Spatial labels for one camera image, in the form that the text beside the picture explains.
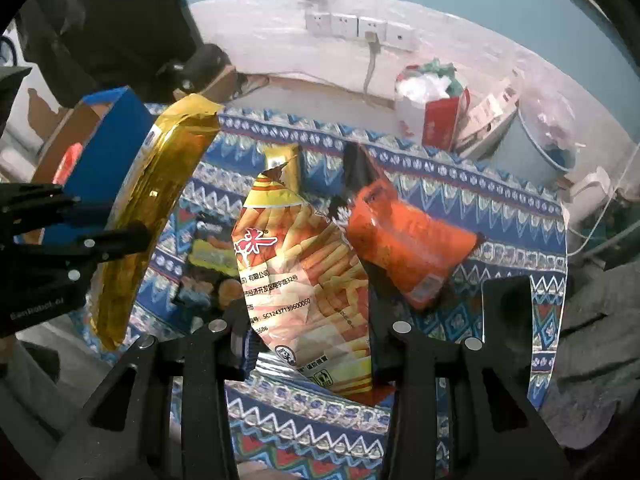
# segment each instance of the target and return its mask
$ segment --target power outlet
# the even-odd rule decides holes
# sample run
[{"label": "power outlet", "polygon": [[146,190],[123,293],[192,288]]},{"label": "power outlet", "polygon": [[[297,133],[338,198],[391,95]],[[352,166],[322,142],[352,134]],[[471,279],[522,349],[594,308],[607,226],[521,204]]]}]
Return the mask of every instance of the power outlet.
[{"label": "power outlet", "polygon": [[403,23],[386,24],[385,44],[403,50],[415,50],[415,29]]},{"label": "power outlet", "polygon": [[358,38],[366,40],[367,31],[375,32],[378,35],[378,41],[384,43],[386,40],[386,22],[377,20],[376,18],[358,18]]},{"label": "power outlet", "polygon": [[358,37],[358,17],[353,14],[332,14],[331,32],[334,36],[355,40]]},{"label": "power outlet", "polygon": [[328,12],[317,12],[315,10],[305,13],[306,30],[316,36],[330,36],[331,14]]}]

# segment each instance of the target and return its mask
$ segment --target yellow snack bag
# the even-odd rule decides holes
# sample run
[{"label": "yellow snack bag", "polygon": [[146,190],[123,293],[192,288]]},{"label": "yellow snack bag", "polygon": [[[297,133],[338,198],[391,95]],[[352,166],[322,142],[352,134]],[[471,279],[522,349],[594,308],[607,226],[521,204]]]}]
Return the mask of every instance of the yellow snack bag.
[{"label": "yellow snack bag", "polygon": [[300,164],[297,159],[299,152],[298,144],[276,144],[264,149],[264,169],[284,166],[280,181],[294,193],[300,192]]},{"label": "yellow snack bag", "polygon": [[[111,209],[106,229],[141,221],[155,242],[176,198],[220,130],[222,106],[191,94],[173,104],[151,127]],[[143,253],[98,266],[89,306],[92,329],[108,350],[124,340],[136,291],[154,243]]]},{"label": "yellow snack bag", "polygon": [[338,229],[280,182],[260,174],[232,232],[253,329],[319,386],[374,404],[369,280]]}]

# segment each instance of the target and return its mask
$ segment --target patterned blanket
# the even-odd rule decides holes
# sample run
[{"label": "patterned blanket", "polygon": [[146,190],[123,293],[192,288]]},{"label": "patterned blanket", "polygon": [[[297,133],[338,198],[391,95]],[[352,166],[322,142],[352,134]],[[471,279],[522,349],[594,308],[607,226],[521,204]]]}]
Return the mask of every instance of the patterned blanket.
[{"label": "patterned blanket", "polygon": [[[544,398],[558,345],[566,282],[565,225],[553,192],[435,148],[345,124],[321,123],[272,110],[227,107],[221,133],[210,145],[177,200],[138,291],[119,352],[100,352],[87,314],[72,315],[88,345],[115,362],[140,335],[160,339],[192,330],[193,314],[171,302],[191,247],[195,216],[212,210],[233,223],[270,143],[300,144],[302,192],[319,210],[340,191],[344,143],[367,146],[401,197],[436,218],[486,237],[450,279],[454,297],[436,312],[410,313],[430,336],[459,341],[482,334],[482,280],[528,274],[534,333],[529,399]],[[333,397],[305,381],[274,378],[258,367],[244,383],[226,386],[234,449],[239,460],[262,460],[313,479],[375,478],[382,462],[390,410]],[[438,380],[439,473],[447,471],[449,422],[446,382]],[[172,418],[180,421],[180,383],[174,385]]]}]

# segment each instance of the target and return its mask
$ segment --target snack package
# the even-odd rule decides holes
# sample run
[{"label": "snack package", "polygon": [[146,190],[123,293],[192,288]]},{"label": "snack package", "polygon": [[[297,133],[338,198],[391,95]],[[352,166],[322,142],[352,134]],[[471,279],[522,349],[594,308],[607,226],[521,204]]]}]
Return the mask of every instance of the snack package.
[{"label": "snack package", "polygon": [[136,291],[175,200],[220,130],[222,107],[191,94],[169,106],[151,127],[111,207],[106,229],[141,221],[153,243],[146,251],[100,264],[88,303],[91,326],[107,350],[124,340]]},{"label": "snack package", "polygon": [[203,316],[210,311],[225,310],[233,300],[242,298],[231,229],[214,214],[198,215],[193,245],[174,303]]},{"label": "snack package", "polygon": [[264,166],[266,170],[284,166],[280,181],[287,189],[294,193],[300,191],[300,165],[297,160],[300,146],[298,144],[285,144],[267,146],[264,149]]},{"label": "snack package", "polygon": [[433,304],[453,268],[480,242],[475,233],[402,202],[359,144],[345,147],[344,189],[346,197],[332,199],[329,215],[358,256],[385,269],[418,310]]},{"label": "snack package", "polygon": [[367,274],[340,229],[281,184],[283,169],[257,177],[232,233],[252,327],[319,386],[374,404],[392,389],[372,387]]}]

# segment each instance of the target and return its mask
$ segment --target orange snack bag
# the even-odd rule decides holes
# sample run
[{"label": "orange snack bag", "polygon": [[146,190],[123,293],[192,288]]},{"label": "orange snack bag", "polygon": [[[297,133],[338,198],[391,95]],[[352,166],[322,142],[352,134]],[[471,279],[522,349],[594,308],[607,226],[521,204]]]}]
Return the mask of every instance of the orange snack bag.
[{"label": "orange snack bag", "polygon": [[358,256],[385,269],[411,306],[430,306],[452,269],[476,247],[478,235],[402,202],[362,147],[348,145],[348,164],[345,186],[353,195],[348,202],[334,200],[334,221]]},{"label": "orange snack bag", "polygon": [[260,174],[232,232],[253,329],[319,386],[374,404],[369,280],[340,229],[279,182]]}]

